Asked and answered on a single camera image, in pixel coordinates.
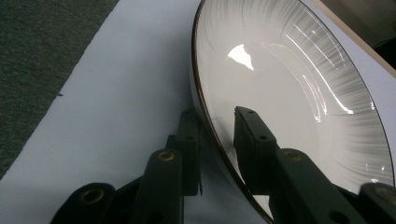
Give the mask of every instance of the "white table surface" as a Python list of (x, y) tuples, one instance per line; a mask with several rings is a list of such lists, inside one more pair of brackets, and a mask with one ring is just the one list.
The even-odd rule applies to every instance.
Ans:
[[(396, 80), (309, 1), (361, 72), (396, 155)], [(192, 106), (191, 29), (197, 0), (120, 0), (35, 132), (0, 181), (0, 223), (50, 223), (83, 185), (116, 189), (141, 176), (149, 155)], [(204, 194), (187, 197), (185, 223), (263, 223), (203, 151)]]

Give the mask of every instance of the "ceramic dish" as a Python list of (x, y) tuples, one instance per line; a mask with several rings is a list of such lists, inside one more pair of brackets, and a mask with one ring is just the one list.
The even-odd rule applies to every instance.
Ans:
[[(206, 0), (192, 37), (196, 105), (248, 196), (233, 149), (233, 111), (251, 108), (280, 147), (305, 152), (336, 185), (393, 185), (381, 120), (360, 74), (327, 27), (297, 0)], [(248, 196), (269, 213), (267, 200)]]

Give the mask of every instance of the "white bowl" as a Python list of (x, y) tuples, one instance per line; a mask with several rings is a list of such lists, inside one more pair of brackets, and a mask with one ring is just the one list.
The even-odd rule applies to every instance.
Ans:
[[(300, 1), (203, 1), (192, 68), (196, 105), (244, 192), (233, 148), (238, 105), (257, 111), (280, 147), (305, 152), (334, 184), (352, 192), (367, 182), (393, 185), (370, 93), (342, 46)], [(255, 199), (268, 213), (266, 199)]]

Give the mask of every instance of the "gray carpet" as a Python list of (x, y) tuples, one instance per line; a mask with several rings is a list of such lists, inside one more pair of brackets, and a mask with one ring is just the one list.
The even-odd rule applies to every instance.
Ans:
[(117, 3), (0, 1), (0, 178)]

